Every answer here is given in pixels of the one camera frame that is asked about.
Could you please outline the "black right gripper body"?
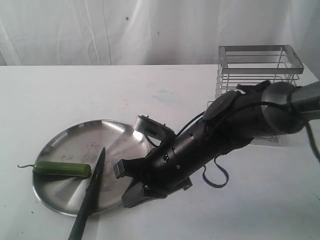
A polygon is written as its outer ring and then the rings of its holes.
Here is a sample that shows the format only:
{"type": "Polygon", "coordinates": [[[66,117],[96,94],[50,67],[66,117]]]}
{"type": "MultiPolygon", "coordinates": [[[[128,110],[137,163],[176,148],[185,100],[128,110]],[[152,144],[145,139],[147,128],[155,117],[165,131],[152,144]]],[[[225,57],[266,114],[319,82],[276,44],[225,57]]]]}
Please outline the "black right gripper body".
{"type": "Polygon", "coordinates": [[[207,122],[199,119],[175,138],[161,141],[145,157],[119,160],[114,165],[115,177],[131,178],[121,197],[123,207],[133,208],[190,188],[190,175],[214,158],[207,129],[207,122]]]}

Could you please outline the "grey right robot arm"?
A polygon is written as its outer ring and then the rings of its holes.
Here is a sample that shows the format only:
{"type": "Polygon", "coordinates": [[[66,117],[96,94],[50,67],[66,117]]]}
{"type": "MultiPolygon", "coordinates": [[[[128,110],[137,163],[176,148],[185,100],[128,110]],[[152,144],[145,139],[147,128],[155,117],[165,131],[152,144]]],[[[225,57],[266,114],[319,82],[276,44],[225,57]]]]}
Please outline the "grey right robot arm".
{"type": "Polygon", "coordinates": [[[295,86],[266,80],[237,85],[218,97],[178,133],[140,115],[135,130],[160,144],[145,157],[122,159],[116,178],[130,177],[121,197],[125,208],[164,199],[192,186],[190,176],[209,161],[249,145],[254,138],[290,135],[307,130],[316,158],[320,156],[310,121],[320,117],[320,84],[295,86]]]}

